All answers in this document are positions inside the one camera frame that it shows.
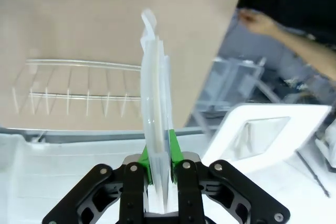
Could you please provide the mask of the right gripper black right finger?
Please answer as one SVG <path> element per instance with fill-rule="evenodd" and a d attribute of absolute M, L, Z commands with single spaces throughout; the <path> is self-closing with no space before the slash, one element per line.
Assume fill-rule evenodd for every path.
<path fill-rule="evenodd" d="M 174 130 L 169 131 L 178 213 L 169 223 L 213 223 L 204 213 L 203 196 L 223 207 L 238 223 L 287 223 L 290 211 L 229 162 L 205 166 L 186 158 Z"/>

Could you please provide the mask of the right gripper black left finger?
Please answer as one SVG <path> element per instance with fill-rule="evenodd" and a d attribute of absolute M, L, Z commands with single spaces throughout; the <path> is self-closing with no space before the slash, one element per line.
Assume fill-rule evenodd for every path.
<path fill-rule="evenodd" d="M 147 187 L 152 182 L 148 152 L 127 156 L 113 169 L 94 166 L 43 218 L 43 223 L 97 223 L 117 201 L 118 223 L 150 223 Z"/>

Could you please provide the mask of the person's left hand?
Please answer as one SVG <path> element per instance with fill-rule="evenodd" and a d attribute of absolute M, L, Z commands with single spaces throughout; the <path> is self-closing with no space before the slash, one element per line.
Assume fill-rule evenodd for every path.
<path fill-rule="evenodd" d="M 244 24 L 250 32 L 273 36 L 279 31 L 276 22 L 263 13 L 258 13 L 250 9 L 240 9 L 238 17 L 241 23 Z"/>

